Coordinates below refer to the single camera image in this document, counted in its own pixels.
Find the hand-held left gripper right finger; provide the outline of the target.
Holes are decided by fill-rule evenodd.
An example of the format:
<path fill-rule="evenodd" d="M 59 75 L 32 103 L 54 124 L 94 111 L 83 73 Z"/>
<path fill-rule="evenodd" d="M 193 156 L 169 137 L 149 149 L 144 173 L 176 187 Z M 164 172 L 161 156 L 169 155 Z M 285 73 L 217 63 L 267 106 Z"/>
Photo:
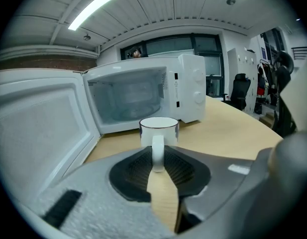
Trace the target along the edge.
<path fill-rule="evenodd" d="M 178 191 L 175 233 L 207 221 L 236 193 L 253 161 L 166 146 L 164 165 Z"/>

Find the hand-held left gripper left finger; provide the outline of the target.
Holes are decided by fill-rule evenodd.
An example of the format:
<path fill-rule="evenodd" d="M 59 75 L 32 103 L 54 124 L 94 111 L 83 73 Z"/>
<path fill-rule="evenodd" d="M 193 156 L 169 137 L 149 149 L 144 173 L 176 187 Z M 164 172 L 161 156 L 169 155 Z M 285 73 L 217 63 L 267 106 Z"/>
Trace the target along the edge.
<path fill-rule="evenodd" d="M 153 213 L 150 203 L 128 201 L 109 182 L 109 171 L 136 151 L 84 164 L 45 189 L 30 205 L 43 216 L 68 190 L 82 195 L 60 231 L 75 239 L 167 239 L 174 232 Z"/>

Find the white mug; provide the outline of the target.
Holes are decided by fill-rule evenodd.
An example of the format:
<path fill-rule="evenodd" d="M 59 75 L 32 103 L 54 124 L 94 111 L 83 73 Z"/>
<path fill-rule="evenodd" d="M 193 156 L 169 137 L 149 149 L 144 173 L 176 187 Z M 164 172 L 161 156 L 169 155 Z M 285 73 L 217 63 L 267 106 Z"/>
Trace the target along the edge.
<path fill-rule="evenodd" d="M 176 146 L 179 139 L 179 121 L 169 117 L 151 117 L 139 122 L 140 144 L 152 150 L 152 170 L 164 170 L 165 146 Z"/>

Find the white microwave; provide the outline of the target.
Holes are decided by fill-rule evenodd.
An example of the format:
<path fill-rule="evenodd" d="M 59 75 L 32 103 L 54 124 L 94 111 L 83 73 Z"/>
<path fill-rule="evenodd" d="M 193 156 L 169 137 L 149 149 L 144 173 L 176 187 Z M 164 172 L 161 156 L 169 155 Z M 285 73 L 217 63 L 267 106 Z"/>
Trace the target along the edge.
<path fill-rule="evenodd" d="M 21 202 L 79 167 L 104 134 L 147 117 L 205 117 L 197 55 L 122 60 L 83 72 L 0 70 L 0 177 Z"/>

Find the clothes rack with garments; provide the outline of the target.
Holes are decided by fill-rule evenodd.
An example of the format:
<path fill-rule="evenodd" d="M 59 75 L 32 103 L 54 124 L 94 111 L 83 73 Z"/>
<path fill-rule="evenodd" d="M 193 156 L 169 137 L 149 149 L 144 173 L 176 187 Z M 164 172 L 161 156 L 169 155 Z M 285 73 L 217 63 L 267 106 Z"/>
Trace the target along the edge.
<path fill-rule="evenodd" d="M 258 68 L 257 96 L 254 113 L 261 115 L 263 105 L 277 106 L 278 88 L 275 69 L 269 62 L 260 60 Z"/>

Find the person's cream printed shirt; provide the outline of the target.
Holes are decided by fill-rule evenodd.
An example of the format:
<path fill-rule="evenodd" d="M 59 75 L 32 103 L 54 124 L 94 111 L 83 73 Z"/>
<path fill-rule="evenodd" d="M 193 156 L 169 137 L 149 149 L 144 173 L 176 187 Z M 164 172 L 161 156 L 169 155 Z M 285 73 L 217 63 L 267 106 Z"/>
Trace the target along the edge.
<path fill-rule="evenodd" d="M 307 58 L 281 92 L 281 97 L 297 125 L 307 132 Z"/>

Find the white lockers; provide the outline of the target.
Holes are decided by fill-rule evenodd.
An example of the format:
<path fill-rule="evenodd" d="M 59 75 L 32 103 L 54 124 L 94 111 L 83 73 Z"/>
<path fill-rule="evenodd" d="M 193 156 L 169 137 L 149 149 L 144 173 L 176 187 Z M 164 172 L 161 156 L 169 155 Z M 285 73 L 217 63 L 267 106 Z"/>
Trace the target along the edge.
<path fill-rule="evenodd" d="M 229 65 L 229 98 L 231 99 L 235 76 L 237 74 L 244 73 L 245 77 L 251 82 L 246 93 L 246 107 L 243 111 L 249 115 L 252 115 L 255 108 L 258 84 L 256 54 L 245 50 L 244 48 L 233 48 L 227 52 L 227 55 Z"/>

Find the black framed window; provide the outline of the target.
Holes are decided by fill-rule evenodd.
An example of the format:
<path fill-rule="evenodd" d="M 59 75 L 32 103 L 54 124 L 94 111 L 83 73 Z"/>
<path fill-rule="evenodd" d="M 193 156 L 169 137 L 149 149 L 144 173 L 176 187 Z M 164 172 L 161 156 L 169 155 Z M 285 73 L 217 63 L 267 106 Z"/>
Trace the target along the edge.
<path fill-rule="evenodd" d="M 221 98 L 224 93 L 223 45 L 219 35 L 179 34 L 153 38 L 129 45 L 120 50 L 122 60 L 131 59 L 132 49 L 137 48 L 142 56 L 198 55 L 204 58 L 206 94 Z"/>

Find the long ceiling light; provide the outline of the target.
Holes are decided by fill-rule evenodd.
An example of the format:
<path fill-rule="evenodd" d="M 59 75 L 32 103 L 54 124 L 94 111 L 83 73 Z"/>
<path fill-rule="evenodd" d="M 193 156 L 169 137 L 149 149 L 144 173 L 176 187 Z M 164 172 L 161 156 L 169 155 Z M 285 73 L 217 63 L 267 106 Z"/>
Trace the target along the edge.
<path fill-rule="evenodd" d="M 105 5 L 111 0 L 93 0 L 88 6 L 86 6 L 80 14 L 73 20 L 73 22 L 69 25 L 68 29 L 76 31 L 81 24 L 90 17 L 95 11 L 97 11 L 100 7 Z"/>

